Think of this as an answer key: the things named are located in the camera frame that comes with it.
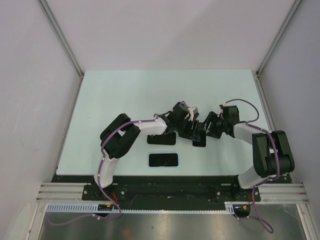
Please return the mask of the black phone case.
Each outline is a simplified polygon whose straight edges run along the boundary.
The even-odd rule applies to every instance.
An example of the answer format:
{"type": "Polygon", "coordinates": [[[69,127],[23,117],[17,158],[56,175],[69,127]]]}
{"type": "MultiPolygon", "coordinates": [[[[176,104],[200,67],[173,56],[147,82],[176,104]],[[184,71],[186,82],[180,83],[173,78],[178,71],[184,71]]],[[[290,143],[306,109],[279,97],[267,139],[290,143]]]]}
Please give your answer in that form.
{"type": "Polygon", "coordinates": [[[176,139],[175,132],[162,135],[148,135],[147,143],[149,145],[174,146],[176,144],[176,139]]]}

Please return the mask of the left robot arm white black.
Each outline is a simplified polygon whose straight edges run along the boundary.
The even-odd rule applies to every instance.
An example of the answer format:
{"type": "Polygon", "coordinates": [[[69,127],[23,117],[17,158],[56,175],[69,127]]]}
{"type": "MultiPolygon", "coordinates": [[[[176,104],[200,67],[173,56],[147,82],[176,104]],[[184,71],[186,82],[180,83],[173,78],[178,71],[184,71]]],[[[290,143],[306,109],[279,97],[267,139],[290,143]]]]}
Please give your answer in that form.
{"type": "Polygon", "coordinates": [[[199,111],[184,101],[151,119],[134,120],[121,113],[100,134],[101,162],[94,175],[93,194],[100,200],[110,196],[113,176],[119,159],[126,155],[139,136],[164,136],[177,133],[180,138],[191,140],[194,145],[205,146],[206,128],[198,120],[199,111]]]}

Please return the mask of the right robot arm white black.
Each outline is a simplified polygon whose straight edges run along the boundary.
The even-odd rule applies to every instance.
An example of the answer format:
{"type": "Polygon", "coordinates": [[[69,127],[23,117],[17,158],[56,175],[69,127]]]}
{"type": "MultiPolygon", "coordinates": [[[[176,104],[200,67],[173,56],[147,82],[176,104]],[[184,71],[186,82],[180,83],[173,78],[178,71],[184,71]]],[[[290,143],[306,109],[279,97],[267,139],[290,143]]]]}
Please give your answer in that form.
{"type": "Polygon", "coordinates": [[[283,130],[269,131],[241,121],[237,106],[220,106],[221,113],[209,112],[204,121],[206,135],[220,139],[222,134],[247,142],[252,146],[253,166],[239,174],[238,183],[230,188],[231,196],[242,201],[249,189],[294,171],[295,161],[283,130]]]}

